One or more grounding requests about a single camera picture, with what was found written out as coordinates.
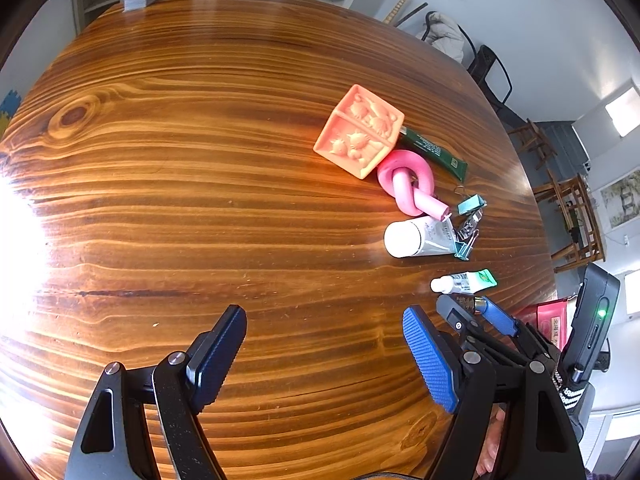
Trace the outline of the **person's left hand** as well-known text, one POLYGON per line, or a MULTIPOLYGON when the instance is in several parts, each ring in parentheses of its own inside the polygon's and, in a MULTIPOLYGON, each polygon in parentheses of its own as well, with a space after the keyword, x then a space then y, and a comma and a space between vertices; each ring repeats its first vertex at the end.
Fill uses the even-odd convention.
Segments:
POLYGON ((484 476, 484 474, 490 474, 494 470, 505 418, 506 411, 500 405, 494 405, 482 450, 480 451, 480 458, 475 467, 477 478, 484 476))

